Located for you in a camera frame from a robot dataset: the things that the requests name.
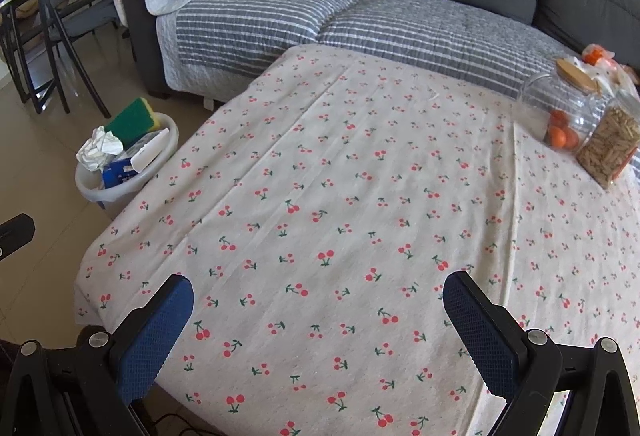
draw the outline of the orange fruit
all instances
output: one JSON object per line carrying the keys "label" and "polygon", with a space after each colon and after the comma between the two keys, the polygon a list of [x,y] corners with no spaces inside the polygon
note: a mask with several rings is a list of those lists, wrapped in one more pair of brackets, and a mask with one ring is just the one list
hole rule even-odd
{"label": "orange fruit", "polygon": [[566,143],[566,135],[562,129],[556,126],[549,126],[546,130],[549,145],[555,149],[562,149]]}
{"label": "orange fruit", "polygon": [[549,125],[559,127],[562,129],[569,123],[569,117],[564,111],[561,109],[554,109],[551,111],[551,116],[549,117]]}
{"label": "orange fruit", "polygon": [[571,129],[571,127],[563,127],[562,132],[564,132],[564,136],[566,137],[566,141],[564,142],[565,149],[572,151],[578,147],[580,143],[578,133]]}

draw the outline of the white trash bin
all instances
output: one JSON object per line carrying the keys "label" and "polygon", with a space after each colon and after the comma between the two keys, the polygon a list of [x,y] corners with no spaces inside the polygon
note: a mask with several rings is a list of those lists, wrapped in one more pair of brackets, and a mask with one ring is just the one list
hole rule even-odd
{"label": "white trash bin", "polygon": [[76,186],[78,190],[87,200],[100,205],[112,220],[142,190],[146,182],[158,173],[178,147],[178,126],[166,114],[156,112],[155,115],[161,127],[169,129],[169,144],[137,176],[110,189],[99,189],[98,187],[102,181],[102,172],[90,172],[80,164],[76,166]]}

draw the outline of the plastic container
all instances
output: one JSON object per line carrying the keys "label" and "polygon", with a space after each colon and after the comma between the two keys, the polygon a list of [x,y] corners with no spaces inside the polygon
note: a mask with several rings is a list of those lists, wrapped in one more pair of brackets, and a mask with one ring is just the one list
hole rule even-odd
{"label": "plastic container", "polygon": [[178,147],[178,126],[166,114],[156,112],[155,115],[160,125],[169,129],[169,143],[156,159],[137,176],[110,189],[99,189],[102,173],[100,171],[90,172],[80,164],[76,166],[78,190],[87,200],[98,203],[112,220],[140,192],[146,182],[158,173]]}
{"label": "plastic container", "polygon": [[604,101],[551,72],[523,83],[518,106],[518,121],[535,138],[553,149],[576,152],[596,127]]}
{"label": "plastic container", "polygon": [[625,90],[619,90],[575,159],[607,189],[633,158],[638,145],[640,102]]}

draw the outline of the cherry pattern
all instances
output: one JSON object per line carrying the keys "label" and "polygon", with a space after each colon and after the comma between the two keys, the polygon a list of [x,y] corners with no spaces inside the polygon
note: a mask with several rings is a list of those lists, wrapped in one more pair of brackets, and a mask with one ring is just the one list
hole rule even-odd
{"label": "cherry pattern", "polygon": [[603,192],[504,96],[348,55],[294,48],[199,127],[89,247],[76,318],[115,326],[185,275],[193,317],[163,386],[248,434],[487,434],[490,394],[459,422],[485,388],[444,312],[454,270],[524,330],[612,337],[638,368],[631,170]]}

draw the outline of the crumpled tissue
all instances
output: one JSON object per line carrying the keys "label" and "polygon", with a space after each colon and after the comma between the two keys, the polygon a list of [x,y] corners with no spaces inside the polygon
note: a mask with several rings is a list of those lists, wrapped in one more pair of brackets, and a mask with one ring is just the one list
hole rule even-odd
{"label": "crumpled tissue", "polygon": [[111,131],[104,132],[104,127],[94,129],[91,138],[76,153],[76,159],[87,170],[93,172],[102,169],[114,156],[124,150],[122,142]]}

